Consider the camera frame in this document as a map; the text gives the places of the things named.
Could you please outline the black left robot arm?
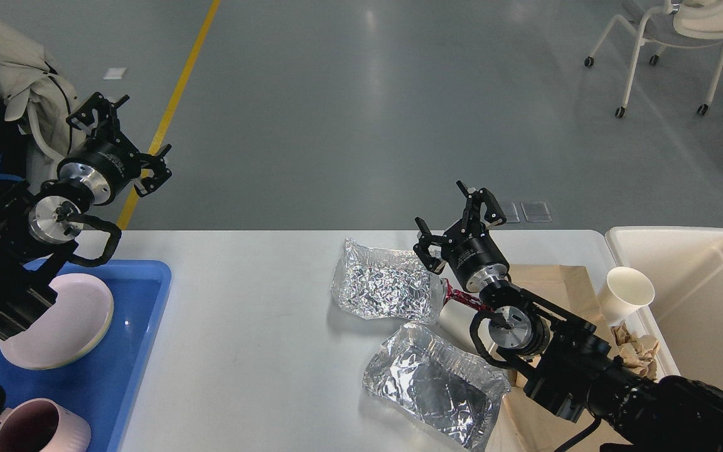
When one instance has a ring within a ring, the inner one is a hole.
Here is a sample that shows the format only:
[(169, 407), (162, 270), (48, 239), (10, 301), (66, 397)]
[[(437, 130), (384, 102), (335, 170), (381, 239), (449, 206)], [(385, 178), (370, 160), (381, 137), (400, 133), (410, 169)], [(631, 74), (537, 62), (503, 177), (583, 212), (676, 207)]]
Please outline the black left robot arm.
[(26, 370), (0, 351), (0, 414), (35, 397), (62, 402), (89, 422), (92, 451), (116, 451), (124, 439), (172, 280), (162, 261), (113, 260), (121, 230), (89, 214), (130, 186), (146, 196), (171, 176), (170, 145), (142, 153), (121, 131), (117, 111), (127, 100), (96, 92), (67, 117), (86, 137), (38, 193), (0, 175), (0, 346), (48, 318), (60, 300), (51, 288), (58, 275), (99, 277), (114, 298), (104, 332), (76, 364)]

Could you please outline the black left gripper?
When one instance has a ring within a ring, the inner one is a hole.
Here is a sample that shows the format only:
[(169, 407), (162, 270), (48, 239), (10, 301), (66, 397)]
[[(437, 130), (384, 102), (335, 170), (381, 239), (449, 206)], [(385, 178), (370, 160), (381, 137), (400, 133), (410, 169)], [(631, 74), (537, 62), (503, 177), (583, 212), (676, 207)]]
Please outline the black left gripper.
[[(134, 183), (139, 198), (157, 191), (172, 177), (164, 160), (171, 144), (161, 146), (157, 154), (139, 154), (121, 132), (117, 111), (129, 98), (123, 95), (112, 101), (95, 92), (66, 118), (73, 129), (71, 147), (76, 149), (58, 164), (57, 175), (61, 180), (71, 178), (83, 183), (97, 206), (112, 203), (141, 171), (149, 174)], [(104, 141), (84, 141), (89, 138)]]

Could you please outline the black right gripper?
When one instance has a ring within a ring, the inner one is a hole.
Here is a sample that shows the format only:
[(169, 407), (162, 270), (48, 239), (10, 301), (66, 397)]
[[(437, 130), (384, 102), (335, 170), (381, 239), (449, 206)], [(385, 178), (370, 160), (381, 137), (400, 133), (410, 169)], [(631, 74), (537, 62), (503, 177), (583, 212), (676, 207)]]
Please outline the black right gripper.
[(460, 286), (476, 294), (488, 284), (508, 278), (510, 263), (493, 238), (485, 235), (490, 229), (505, 224), (507, 218), (489, 189), (470, 188), (463, 182), (457, 182), (457, 186), (466, 197), (459, 221), (460, 232), (471, 238), (453, 242), (456, 239), (456, 222), (444, 234), (434, 235), (422, 218), (415, 218), (419, 233), (414, 253), (433, 274), (442, 274), (449, 264)]

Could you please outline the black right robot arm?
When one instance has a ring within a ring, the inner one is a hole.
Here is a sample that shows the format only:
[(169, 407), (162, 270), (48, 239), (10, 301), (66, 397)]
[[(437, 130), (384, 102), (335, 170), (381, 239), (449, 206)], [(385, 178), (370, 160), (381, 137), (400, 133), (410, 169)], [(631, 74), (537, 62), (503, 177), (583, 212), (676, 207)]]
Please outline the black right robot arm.
[(525, 395), (556, 417), (593, 421), (559, 447), (571, 449), (606, 422), (626, 440), (602, 451), (723, 451), (723, 390), (699, 380), (640, 377), (610, 358), (590, 321), (513, 284), (510, 263), (490, 237), (506, 217), (493, 193), (457, 182), (462, 217), (440, 235), (420, 217), (414, 252), (427, 270), (450, 266), (479, 306), (469, 324), (476, 353), (527, 382)]

